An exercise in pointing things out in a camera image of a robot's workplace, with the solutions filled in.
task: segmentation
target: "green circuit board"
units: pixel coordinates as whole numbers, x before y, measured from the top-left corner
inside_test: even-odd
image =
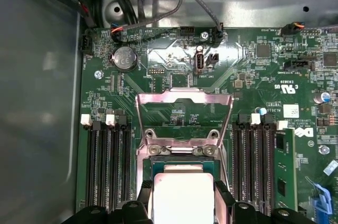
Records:
[[[123,31],[122,43],[114,42],[109,29],[87,31],[92,40],[83,55],[81,114],[89,114],[93,121],[105,123],[107,114],[126,116],[130,128],[130,193],[136,195],[136,148],[141,141],[140,126],[135,107],[139,93],[162,93],[165,90],[185,87],[199,88],[208,93],[232,95],[233,108],[223,139],[227,151],[227,167],[231,182],[233,123],[238,114],[255,113],[265,108],[276,122],[288,121],[294,135],[286,140],[285,155],[291,159],[288,173],[280,180],[287,182],[286,201],[296,200],[296,205],[307,210],[314,218],[312,197],[313,181],[328,189],[332,196],[331,223],[338,223],[338,35],[321,30],[302,31],[294,36],[281,37],[280,29],[224,29],[224,39],[213,45],[213,28],[143,28]],[[201,33],[209,37],[201,39]],[[204,66],[197,71],[194,63],[196,47],[203,47]],[[118,69],[118,61],[111,55],[122,46],[132,48],[137,55],[134,68]],[[217,62],[210,55],[218,54]],[[331,100],[326,105],[314,101],[318,93],[329,92]],[[206,137],[211,129],[219,129],[227,108],[218,105],[196,105],[189,100],[174,104],[145,105],[142,117],[145,127],[154,128],[161,137],[176,139]],[[88,135],[80,128],[78,153],[77,210],[86,205],[88,191]],[[328,147],[323,154],[320,148]],[[123,162],[124,152],[118,160]],[[275,163],[276,169],[281,165]],[[123,179],[121,163],[119,179]],[[105,178],[109,180],[109,171]],[[276,197],[277,207],[289,206],[283,198]]]

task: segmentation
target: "white dimm latch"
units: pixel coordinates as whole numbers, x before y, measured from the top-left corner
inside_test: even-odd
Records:
[[[93,122],[91,120],[90,114],[81,114],[80,123],[81,125],[91,126]]]
[[[287,128],[289,121],[287,120],[280,120],[277,121],[277,130],[284,130]]]
[[[106,115],[106,125],[108,125],[108,126],[115,126],[115,124],[116,124],[115,115],[113,115],[113,114],[107,114]]]
[[[252,124],[252,125],[259,125],[260,124],[260,114],[259,113],[252,113],[251,114],[250,124]]]

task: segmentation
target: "gray case wall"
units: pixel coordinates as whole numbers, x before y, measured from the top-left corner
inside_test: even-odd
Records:
[[[0,4],[0,223],[60,223],[76,188],[77,14],[54,0]]]

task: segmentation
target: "motherboard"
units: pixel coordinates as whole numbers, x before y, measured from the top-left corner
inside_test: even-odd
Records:
[[[157,137],[184,141],[219,132],[229,115],[219,136],[236,200],[265,214],[289,207],[317,223],[338,223],[335,33],[224,29],[215,45],[207,27],[132,29],[121,31],[118,42],[111,29],[94,29],[81,50],[77,210],[93,204],[111,210],[137,198],[140,122]],[[197,104],[178,96],[137,104],[140,94],[171,89],[227,95],[232,102]],[[152,167],[144,161],[143,179],[152,178]]]

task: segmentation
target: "blue connector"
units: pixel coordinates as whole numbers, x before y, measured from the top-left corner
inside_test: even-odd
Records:
[[[317,224],[330,224],[330,215],[332,215],[332,198],[330,192],[317,183],[313,185],[320,191],[319,198],[313,200],[313,206],[316,212]]]

